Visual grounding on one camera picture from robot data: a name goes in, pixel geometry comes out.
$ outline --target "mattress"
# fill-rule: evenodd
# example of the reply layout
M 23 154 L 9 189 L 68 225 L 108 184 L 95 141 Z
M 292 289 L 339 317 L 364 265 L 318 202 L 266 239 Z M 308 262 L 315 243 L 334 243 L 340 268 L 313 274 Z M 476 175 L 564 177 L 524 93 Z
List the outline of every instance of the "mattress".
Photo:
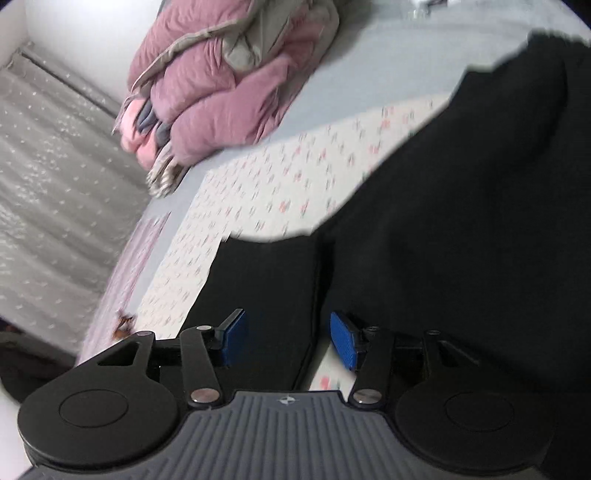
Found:
M 490 67 L 515 51 L 534 29 L 591 39 L 591 31 L 558 0 L 463 0 L 412 20 L 409 0 L 350 0 L 322 64 L 280 127 L 264 144 L 369 109 L 449 93 L 467 67 Z M 207 171 L 253 149 L 227 149 L 195 166 L 178 190 L 153 200 L 146 217 L 170 213 L 128 304 L 138 310 Z

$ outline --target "bedding pile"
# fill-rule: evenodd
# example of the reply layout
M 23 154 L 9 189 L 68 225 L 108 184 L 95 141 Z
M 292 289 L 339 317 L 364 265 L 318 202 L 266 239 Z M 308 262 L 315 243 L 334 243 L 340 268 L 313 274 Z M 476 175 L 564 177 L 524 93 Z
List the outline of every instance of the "bedding pile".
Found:
M 338 25 L 332 0 L 171 0 L 132 61 L 115 124 L 150 192 L 272 132 Z

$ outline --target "blue gripper pad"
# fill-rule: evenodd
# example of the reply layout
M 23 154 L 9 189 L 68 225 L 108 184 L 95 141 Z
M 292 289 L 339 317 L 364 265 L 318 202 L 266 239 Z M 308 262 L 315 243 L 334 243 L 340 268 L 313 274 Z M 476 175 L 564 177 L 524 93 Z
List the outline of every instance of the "blue gripper pad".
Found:
M 358 368 L 359 331 L 350 322 L 336 313 L 330 314 L 330 337 L 345 367 L 351 371 Z
M 248 315 L 246 311 L 243 310 L 224 332 L 221 350 L 224 365 L 229 367 L 237 362 L 238 356 L 247 341 L 247 336 Z
M 152 456 L 109 472 L 46 466 L 21 480 L 476 480 L 407 450 L 386 418 L 347 406 L 338 392 L 238 392 L 195 411 Z M 487 480 L 547 480 L 534 468 Z

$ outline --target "bed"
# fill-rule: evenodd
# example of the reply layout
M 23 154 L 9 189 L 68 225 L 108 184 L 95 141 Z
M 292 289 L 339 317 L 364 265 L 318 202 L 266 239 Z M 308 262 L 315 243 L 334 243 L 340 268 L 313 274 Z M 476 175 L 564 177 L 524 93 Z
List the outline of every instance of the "bed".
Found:
M 196 194 L 206 188 L 202 182 L 210 178 L 209 171 L 262 148 L 273 148 L 278 142 L 289 142 L 302 132 L 321 129 L 385 105 L 417 98 L 436 98 L 436 103 L 443 105 L 443 99 L 452 93 L 467 66 L 495 64 L 515 51 L 533 29 L 591 39 L 587 26 L 558 0 L 464 0 L 449 7 L 433 8 L 429 16 L 418 19 L 412 19 L 413 9 L 409 0 L 347 2 L 341 8 L 337 38 L 280 127 L 262 145 L 228 149 L 198 164 L 174 194 L 151 202 L 143 221 L 165 216 L 167 219 L 159 226 L 159 236 L 153 240 L 141 272 L 129 290 L 125 301 L 128 313 L 144 311 L 145 317 L 142 302 L 147 293 L 154 294 L 158 277 L 162 276 L 161 263 L 170 253 L 171 243 L 175 242 L 177 249 L 183 245 L 178 241 L 179 228 L 185 231 L 192 228 L 187 223 L 187 211 L 198 208 L 203 201 Z M 213 248 L 211 256 L 215 255 L 216 245 L 192 245 L 191 249 L 194 248 Z M 194 302 L 196 297 L 177 288 L 174 279 L 168 295 L 186 297 L 185 304 Z M 80 360 L 110 344 L 112 326 L 104 322 L 104 316 L 97 316 Z M 142 329 L 154 330 L 159 338 L 168 338 L 177 334 L 182 319 L 173 319 L 164 327 L 140 314 L 138 324 Z M 326 368 L 334 372 L 337 362 L 330 352 L 325 355 L 326 348 L 325 344 L 319 358 L 327 359 Z M 344 378 L 342 384 L 352 384 L 345 373 L 336 375 Z M 312 386 L 325 388 L 331 383 L 322 380 L 325 378 L 316 375 L 310 382 Z

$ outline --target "white wall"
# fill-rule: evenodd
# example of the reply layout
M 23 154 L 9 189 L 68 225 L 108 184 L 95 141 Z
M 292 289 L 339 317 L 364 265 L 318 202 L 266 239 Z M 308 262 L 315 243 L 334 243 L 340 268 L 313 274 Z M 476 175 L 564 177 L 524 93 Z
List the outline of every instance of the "white wall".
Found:
M 29 35 L 116 100 L 161 0 L 26 0 Z
M 15 480 L 31 467 L 17 428 L 18 404 L 0 384 L 0 479 Z
M 13 52 L 26 39 L 25 0 L 13 0 L 0 11 L 0 66 L 9 62 Z

